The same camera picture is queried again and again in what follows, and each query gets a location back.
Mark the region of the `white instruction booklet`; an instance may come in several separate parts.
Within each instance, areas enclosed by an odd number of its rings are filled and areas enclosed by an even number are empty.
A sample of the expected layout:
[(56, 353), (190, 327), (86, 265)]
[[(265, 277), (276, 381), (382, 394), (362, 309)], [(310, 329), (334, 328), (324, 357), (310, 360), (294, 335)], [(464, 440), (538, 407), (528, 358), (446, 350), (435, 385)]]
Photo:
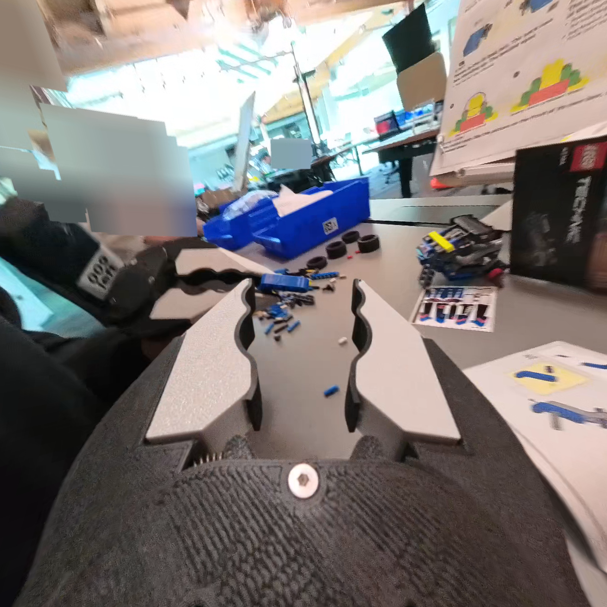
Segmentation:
[(465, 369), (606, 573), (606, 355), (555, 341)]

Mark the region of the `large blue toy panel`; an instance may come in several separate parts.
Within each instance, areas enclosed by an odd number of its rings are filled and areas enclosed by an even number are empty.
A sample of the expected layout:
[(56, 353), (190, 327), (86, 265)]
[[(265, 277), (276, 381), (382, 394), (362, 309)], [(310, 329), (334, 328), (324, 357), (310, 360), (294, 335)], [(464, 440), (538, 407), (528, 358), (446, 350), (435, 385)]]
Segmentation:
[(288, 274), (263, 274), (257, 288), (261, 292), (295, 292), (305, 293), (310, 291), (310, 281), (304, 276), (292, 276)]

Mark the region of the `blue storage bin with tag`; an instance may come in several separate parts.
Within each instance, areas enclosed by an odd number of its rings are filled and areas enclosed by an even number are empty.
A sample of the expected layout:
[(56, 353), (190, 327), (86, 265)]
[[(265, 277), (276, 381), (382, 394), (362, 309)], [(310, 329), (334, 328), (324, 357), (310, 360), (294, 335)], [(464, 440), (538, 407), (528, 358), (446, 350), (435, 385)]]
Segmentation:
[(293, 259), (370, 217), (367, 177), (326, 182), (302, 195), (314, 201), (280, 216), (271, 200), (249, 216), (254, 242), (275, 257)]

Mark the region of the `white instruction poster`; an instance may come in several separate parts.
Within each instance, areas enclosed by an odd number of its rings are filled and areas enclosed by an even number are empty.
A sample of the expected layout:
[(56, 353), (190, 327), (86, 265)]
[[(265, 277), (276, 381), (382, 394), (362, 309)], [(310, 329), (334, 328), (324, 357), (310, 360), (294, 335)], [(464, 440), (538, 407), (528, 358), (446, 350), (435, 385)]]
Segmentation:
[(430, 174), (606, 121), (606, 1), (461, 1)]

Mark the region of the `pile of toy parts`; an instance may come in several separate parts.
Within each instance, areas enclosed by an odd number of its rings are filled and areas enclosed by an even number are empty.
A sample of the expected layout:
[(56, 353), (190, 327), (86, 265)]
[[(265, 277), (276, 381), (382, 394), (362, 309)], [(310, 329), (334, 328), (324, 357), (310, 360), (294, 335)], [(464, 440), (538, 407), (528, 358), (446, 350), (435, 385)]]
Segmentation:
[(304, 276), (310, 281), (310, 291), (305, 293), (266, 293), (261, 292), (256, 287), (256, 294), (265, 296), (271, 300), (256, 315), (260, 321), (265, 323), (263, 334), (271, 336), (276, 342), (282, 340), (283, 334), (292, 334), (301, 326), (299, 317), (301, 310), (316, 307), (318, 295), (323, 292), (334, 293), (339, 280), (345, 278), (345, 275), (338, 271), (312, 270), (307, 268), (296, 273), (291, 273), (285, 269), (275, 273)]

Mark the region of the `sticker sheet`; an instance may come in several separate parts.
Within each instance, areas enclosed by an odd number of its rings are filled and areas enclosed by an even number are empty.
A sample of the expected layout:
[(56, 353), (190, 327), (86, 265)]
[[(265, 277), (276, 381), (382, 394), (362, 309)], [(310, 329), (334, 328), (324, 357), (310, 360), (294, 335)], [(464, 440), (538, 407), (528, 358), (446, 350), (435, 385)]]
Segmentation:
[(431, 286), (422, 289), (410, 322), (417, 326), (491, 333), (496, 286)]

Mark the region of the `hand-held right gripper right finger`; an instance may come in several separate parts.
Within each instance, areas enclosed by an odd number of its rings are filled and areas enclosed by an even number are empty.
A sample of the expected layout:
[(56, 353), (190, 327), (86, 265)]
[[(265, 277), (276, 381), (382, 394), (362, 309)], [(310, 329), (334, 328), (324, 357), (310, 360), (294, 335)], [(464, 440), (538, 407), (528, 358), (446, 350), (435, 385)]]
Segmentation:
[(351, 310), (347, 430), (391, 446), (457, 445), (461, 432), (420, 333), (362, 279), (353, 280)]

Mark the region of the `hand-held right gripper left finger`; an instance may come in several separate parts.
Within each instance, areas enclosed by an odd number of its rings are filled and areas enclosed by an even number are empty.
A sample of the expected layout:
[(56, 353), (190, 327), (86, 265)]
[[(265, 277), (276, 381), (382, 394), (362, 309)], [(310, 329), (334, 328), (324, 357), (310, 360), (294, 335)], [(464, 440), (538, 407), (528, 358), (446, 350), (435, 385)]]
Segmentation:
[(259, 372), (248, 352), (254, 310), (255, 285), (245, 279), (186, 331), (149, 424), (148, 443), (225, 444), (261, 429)]

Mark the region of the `brown rounded panel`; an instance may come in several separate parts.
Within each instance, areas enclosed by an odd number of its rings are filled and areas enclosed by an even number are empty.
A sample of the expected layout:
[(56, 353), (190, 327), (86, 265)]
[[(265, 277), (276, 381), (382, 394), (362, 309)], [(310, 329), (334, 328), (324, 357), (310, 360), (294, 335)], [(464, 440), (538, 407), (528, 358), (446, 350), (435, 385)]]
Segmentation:
[(443, 54), (434, 52), (411, 67), (399, 72), (396, 85), (403, 110), (414, 110), (444, 102), (447, 74)]

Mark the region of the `plain blue storage bin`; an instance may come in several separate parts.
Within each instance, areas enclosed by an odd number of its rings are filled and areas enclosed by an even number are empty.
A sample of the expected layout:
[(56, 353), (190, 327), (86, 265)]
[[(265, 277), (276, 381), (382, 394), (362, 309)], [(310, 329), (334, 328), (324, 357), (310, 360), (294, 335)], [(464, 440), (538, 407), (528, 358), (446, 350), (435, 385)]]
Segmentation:
[(272, 206), (278, 192), (254, 190), (219, 207), (219, 214), (203, 225), (203, 237), (218, 247), (237, 251), (253, 242), (249, 217), (255, 211)]

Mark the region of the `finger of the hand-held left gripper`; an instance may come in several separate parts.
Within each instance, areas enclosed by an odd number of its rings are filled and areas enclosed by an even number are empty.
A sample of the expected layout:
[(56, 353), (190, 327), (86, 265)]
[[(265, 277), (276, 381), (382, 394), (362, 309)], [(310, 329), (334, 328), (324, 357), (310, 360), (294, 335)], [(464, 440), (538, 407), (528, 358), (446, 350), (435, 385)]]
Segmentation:
[(201, 285), (194, 293), (187, 293), (174, 287), (162, 294), (154, 303), (149, 319), (151, 321), (190, 321), (195, 323), (202, 315), (217, 305), (235, 286), (219, 280)]
[(275, 272), (260, 263), (223, 248), (182, 249), (175, 260), (176, 275), (188, 286), (217, 281), (236, 284), (251, 279), (255, 284)]

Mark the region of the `dark toy set box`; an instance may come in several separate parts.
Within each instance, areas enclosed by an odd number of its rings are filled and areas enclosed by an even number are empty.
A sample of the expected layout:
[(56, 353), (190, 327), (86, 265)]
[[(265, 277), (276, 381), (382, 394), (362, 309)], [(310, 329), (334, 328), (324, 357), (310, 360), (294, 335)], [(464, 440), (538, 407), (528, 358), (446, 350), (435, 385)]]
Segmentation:
[(517, 151), (510, 272), (606, 293), (606, 135)]

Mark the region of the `partly built toy car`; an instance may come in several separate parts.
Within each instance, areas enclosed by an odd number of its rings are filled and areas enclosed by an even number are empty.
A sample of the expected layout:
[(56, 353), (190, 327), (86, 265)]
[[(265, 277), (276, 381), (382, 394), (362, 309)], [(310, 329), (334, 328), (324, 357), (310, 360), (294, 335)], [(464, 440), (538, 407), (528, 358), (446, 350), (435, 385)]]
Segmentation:
[(441, 274), (449, 282), (484, 279), (501, 288), (509, 269), (500, 259), (504, 233), (471, 214), (454, 217), (445, 229), (429, 232), (416, 248), (419, 285), (426, 289)]

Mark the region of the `background work table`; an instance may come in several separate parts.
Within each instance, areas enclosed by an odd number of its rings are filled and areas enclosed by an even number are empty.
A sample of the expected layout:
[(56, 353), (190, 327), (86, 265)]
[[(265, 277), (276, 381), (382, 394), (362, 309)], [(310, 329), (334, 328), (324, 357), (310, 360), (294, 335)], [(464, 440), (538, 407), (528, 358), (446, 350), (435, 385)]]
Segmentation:
[(424, 129), (415, 134), (409, 130), (374, 144), (363, 154), (377, 154), (380, 161), (397, 163), (401, 197), (409, 199), (412, 195), (410, 182), (413, 160), (419, 156), (433, 154), (438, 135), (439, 127)]

